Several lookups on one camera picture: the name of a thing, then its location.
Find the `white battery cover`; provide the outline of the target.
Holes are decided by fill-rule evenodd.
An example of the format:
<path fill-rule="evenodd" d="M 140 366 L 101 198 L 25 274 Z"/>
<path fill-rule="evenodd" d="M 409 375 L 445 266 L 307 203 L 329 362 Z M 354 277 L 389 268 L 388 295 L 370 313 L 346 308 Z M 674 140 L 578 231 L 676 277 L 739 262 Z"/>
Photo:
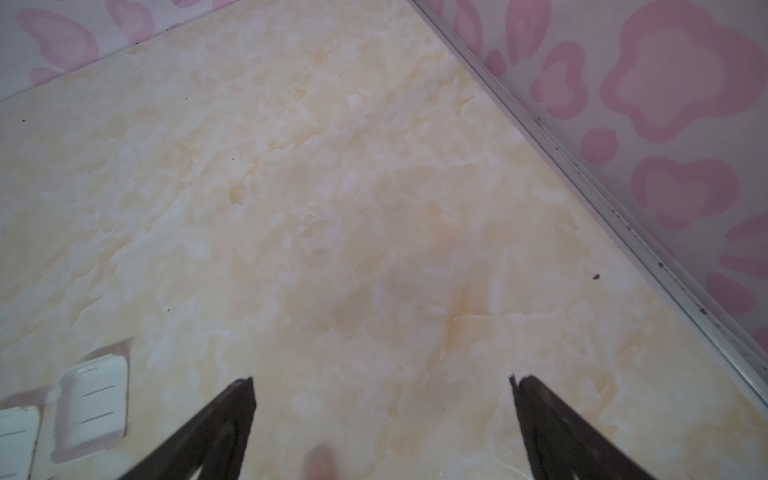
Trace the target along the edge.
<path fill-rule="evenodd" d="M 41 423 L 37 406 L 3 409 L 0 420 L 0 478 L 30 477 Z"/>
<path fill-rule="evenodd" d="M 59 381 L 51 460 L 57 465 L 109 450 L 127 425 L 129 367 L 121 355 L 75 365 Z"/>

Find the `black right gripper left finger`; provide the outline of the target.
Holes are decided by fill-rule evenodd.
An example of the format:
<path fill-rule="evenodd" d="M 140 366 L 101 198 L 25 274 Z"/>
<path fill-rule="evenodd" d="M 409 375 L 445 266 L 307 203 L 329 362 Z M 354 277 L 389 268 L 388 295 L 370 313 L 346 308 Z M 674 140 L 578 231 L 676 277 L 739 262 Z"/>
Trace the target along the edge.
<path fill-rule="evenodd" d="M 256 408 L 253 379 L 235 380 L 121 478 L 237 479 Z"/>

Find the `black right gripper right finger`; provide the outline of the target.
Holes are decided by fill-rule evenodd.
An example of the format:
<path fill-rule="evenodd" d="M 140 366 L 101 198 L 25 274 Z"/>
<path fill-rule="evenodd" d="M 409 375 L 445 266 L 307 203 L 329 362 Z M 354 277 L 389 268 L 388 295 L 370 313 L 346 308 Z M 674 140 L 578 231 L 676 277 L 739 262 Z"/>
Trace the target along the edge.
<path fill-rule="evenodd" d="M 653 479 L 537 377 L 509 382 L 534 479 Z"/>

